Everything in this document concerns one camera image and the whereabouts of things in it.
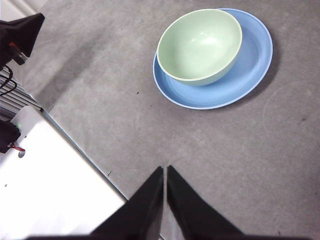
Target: green bowl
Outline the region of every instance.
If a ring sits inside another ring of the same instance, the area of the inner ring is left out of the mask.
[[[167,75],[202,86],[231,69],[241,43],[241,26],[234,16],[219,9],[200,9],[181,16],[164,31],[156,54]]]

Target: black cable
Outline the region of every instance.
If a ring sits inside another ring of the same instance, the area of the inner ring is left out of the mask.
[[[14,72],[11,70],[11,68],[8,67],[7,65],[5,65],[5,67],[6,67],[6,68],[8,69],[8,71],[9,71],[9,77],[6,77],[6,76],[4,76],[4,75],[2,75],[2,74],[0,75],[1,77],[3,77],[3,78],[6,79],[6,81],[4,81],[3,84],[1,84],[0,89],[2,89],[3,86],[6,85],[6,84],[12,79],[12,77],[14,76]]]
[[[6,67],[6,68],[8,69],[8,71],[9,71],[9,77],[6,77],[6,76],[0,74],[0,77],[2,77],[2,78],[5,79],[4,83],[2,83],[1,86],[0,86],[0,89],[2,89],[2,88],[3,88],[6,84],[8,84],[9,82],[12,82],[12,83],[14,84],[14,87],[13,87],[12,89],[10,89],[9,91],[6,91],[6,92],[1,93],[1,94],[0,94],[0,97],[6,95],[6,94],[8,94],[8,93],[11,93],[11,92],[12,92],[13,90],[15,90],[15,89],[17,88],[17,86],[18,86],[17,83],[12,80],[12,77],[14,76],[14,73],[13,73],[13,71],[11,70],[11,68],[8,67],[7,65],[5,65],[5,67]]]

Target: metal grille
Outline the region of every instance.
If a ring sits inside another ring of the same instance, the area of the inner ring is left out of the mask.
[[[2,75],[6,77],[9,76],[9,73],[5,70],[1,71]],[[5,80],[0,77],[0,85]],[[14,87],[12,82],[8,82],[6,86],[0,89],[1,93],[5,93],[11,88]],[[4,95],[0,96],[0,119],[2,120],[11,120],[19,111],[25,106],[32,106],[37,110],[41,110],[41,106],[29,95],[25,92],[25,90],[21,87],[20,84],[17,84],[17,88]]]

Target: plate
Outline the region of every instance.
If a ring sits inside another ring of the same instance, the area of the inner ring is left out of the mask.
[[[250,93],[266,75],[273,44],[266,26],[252,14],[232,8],[220,8],[232,14],[242,28],[242,45],[232,69],[221,79],[205,86],[182,84],[153,59],[153,77],[160,92],[171,102],[189,109],[216,109],[234,103]]]

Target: white panel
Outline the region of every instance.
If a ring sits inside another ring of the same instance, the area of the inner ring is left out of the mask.
[[[0,153],[0,239],[87,234],[124,204],[33,108],[23,108],[12,122],[26,152],[23,158],[13,149]]]
[[[37,13],[36,10],[34,10],[28,3],[28,1],[25,0],[11,0],[11,2],[16,5],[17,8],[19,8],[22,12],[24,12],[26,15],[33,15]]]
[[[43,7],[43,5],[47,2],[47,0],[24,0],[27,2],[30,7],[32,7],[37,12],[40,11],[40,9]]]
[[[10,0],[0,0],[1,9],[0,9],[0,20],[3,21],[12,21],[16,19],[21,19],[27,15],[14,5]]]

